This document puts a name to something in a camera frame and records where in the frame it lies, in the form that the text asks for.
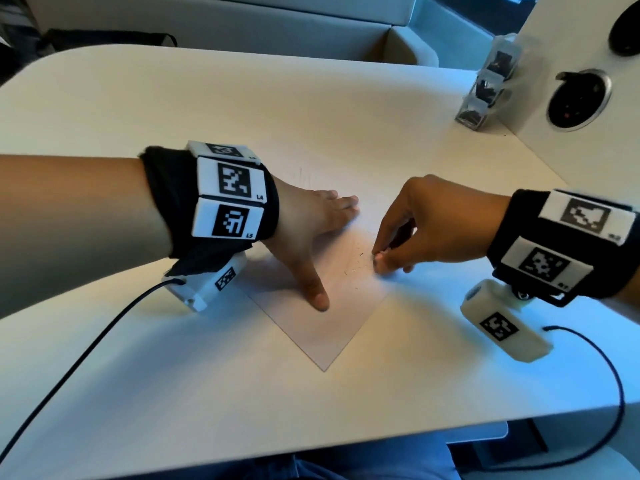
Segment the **black right wristband with markers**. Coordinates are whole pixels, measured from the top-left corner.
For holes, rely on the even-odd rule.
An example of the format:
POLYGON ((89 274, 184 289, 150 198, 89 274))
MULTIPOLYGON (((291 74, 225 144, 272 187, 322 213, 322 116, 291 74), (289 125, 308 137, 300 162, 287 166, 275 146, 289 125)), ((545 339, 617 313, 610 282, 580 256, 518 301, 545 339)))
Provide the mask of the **black right wristband with markers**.
POLYGON ((519 189, 486 256, 514 294, 556 307, 613 298, 640 268, 640 212, 562 189, 519 189))

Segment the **person's right hand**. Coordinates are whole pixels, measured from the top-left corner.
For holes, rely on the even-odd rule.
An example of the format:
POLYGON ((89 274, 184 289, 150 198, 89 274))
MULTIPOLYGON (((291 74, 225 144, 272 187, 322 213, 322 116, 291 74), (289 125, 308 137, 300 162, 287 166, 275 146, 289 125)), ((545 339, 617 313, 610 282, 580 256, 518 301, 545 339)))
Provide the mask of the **person's right hand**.
POLYGON ((510 199, 435 175, 412 177, 382 218, 372 254, 420 249, 426 254, 425 262, 484 258, 510 199))

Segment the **round black socket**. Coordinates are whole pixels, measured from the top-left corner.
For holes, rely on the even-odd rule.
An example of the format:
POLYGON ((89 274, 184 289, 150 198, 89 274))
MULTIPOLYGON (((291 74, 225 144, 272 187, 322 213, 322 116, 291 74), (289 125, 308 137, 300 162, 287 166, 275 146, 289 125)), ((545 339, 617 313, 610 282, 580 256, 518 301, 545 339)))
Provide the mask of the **round black socket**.
POLYGON ((628 6, 613 24, 607 39, 610 51, 619 57, 640 55, 640 0, 628 6))

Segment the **white panel with sockets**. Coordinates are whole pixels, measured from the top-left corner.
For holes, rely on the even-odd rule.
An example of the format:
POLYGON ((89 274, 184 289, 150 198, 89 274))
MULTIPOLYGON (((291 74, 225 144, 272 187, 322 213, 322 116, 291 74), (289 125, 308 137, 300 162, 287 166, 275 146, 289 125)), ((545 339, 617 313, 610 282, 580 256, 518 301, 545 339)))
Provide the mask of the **white panel with sockets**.
POLYGON ((523 48, 500 120, 570 187, 640 207, 640 55, 609 48, 618 17, 638 0, 538 0, 519 31, 523 48), (602 70, 611 97, 585 127, 547 119, 560 72, 602 70))

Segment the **person's right forearm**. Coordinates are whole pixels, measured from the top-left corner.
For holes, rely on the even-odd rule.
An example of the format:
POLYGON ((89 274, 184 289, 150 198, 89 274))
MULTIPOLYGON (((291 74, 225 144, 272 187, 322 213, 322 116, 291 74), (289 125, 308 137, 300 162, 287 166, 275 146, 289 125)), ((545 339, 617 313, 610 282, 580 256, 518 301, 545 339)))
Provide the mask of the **person's right forearm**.
POLYGON ((636 274, 613 301, 621 315, 640 325, 640 274, 636 274))

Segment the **person's blue trousers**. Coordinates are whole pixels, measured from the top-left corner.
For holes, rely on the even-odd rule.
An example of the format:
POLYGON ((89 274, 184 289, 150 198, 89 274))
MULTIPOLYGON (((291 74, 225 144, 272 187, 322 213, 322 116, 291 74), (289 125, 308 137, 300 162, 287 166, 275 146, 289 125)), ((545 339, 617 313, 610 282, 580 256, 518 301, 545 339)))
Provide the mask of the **person's blue trousers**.
POLYGON ((245 460, 228 480, 462 480, 440 433, 245 460))

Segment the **scattered tiny dark shavings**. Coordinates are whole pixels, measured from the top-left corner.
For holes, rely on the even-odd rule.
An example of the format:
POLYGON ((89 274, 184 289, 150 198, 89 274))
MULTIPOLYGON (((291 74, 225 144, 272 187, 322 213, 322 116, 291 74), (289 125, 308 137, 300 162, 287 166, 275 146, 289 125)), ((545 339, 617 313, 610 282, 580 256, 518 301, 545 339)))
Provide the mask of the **scattered tiny dark shavings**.
POLYGON ((349 240, 348 250, 344 252, 345 267, 343 277, 349 279, 364 279, 366 276, 374 276, 373 255, 371 254, 373 243, 354 236, 349 240))

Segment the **person's left hand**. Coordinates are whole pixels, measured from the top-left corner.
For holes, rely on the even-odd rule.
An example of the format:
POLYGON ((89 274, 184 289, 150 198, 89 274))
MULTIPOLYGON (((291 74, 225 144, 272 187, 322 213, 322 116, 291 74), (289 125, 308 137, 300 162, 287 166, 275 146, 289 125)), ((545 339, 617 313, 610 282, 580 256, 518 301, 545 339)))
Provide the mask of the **person's left hand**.
POLYGON ((279 217, 272 237, 263 244, 281 263, 286 246, 311 245, 318 236, 339 231, 360 213, 357 196, 343 196, 334 191, 312 191, 273 177, 279 198, 279 217))

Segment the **black left wristband with markers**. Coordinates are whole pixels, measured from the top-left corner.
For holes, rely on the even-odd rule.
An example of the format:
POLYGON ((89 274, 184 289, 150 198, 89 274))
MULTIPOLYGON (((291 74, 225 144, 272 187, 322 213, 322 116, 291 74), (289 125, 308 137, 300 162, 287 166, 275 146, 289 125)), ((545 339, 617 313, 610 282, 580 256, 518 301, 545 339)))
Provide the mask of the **black left wristband with markers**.
POLYGON ((171 237, 166 277, 220 271, 275 233, 276 184, 248 147, 189 141, 183 150, 149 146, 139 159, 171 237))

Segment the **black wristband with markers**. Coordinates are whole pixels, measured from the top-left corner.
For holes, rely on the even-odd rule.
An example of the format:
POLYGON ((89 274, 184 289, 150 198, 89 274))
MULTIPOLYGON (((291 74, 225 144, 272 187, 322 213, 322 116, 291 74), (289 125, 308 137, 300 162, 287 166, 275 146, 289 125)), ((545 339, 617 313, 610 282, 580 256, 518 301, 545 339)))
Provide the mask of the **black wristband with markers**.
POLYGON ((149 146, 139 159, 171 237, 166 277, 220 271, 275 233, 276 184, 248 147, 189 141, 183 150, 149 146))
POLYGON ((519 189, 486 256, 514 294, 556 307, 613 298, 640 268, 640 212, 562 189, 519 189))

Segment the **person's left forearm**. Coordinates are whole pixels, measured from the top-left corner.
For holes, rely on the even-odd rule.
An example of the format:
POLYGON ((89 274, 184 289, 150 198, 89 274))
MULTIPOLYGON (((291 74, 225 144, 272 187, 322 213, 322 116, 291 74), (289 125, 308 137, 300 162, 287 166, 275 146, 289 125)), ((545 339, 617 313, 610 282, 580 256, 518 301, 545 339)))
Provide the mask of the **person's left forearm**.
POLYGON ((0 155, 0 319, 171 251, 140 159, 0 155))

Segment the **white paper sheet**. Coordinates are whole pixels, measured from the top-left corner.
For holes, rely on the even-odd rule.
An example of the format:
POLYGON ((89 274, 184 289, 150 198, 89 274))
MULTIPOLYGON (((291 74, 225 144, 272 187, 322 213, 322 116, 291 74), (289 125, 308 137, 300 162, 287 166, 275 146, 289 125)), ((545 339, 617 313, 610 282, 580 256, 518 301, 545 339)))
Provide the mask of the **white paper sheet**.
POLYGON ((328 370, 392 288, 376 272, 364 279, 342 276, 350 238, 358 235, 374 245, 384 205, 390 202, 371 193, 358 193, 358 199, 359 217, 314 243, 314 264, 330 298, 327 311, 308 304, 291 273, 262 244, 247 253, 247 265, 236 282, 322 371, 328 370))

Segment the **round silver-rimmed socket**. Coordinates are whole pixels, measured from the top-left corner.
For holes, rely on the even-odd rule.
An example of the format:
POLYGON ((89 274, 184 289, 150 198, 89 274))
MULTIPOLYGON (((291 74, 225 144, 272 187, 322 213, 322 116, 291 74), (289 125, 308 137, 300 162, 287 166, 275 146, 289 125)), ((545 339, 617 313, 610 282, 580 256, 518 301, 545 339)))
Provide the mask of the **round silver-rimmed socket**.
POLYGON ((612 96, 612 80, 601 69, 559 72, 555 79, 560 84, 549 99, 546 119, 552 128, 561 132, 575 131, 590 124, 603 112, 612 96))

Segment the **light grey bench seat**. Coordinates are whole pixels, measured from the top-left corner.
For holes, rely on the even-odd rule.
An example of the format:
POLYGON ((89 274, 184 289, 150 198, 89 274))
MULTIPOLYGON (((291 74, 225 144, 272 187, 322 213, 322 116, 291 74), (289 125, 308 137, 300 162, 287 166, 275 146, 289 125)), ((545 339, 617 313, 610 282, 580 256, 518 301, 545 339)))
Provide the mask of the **light grey bench seat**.
POLYGON ((52 29, 161 32, 178 46, 480 69, 493 35, 434 0, 17 0, 52 29))

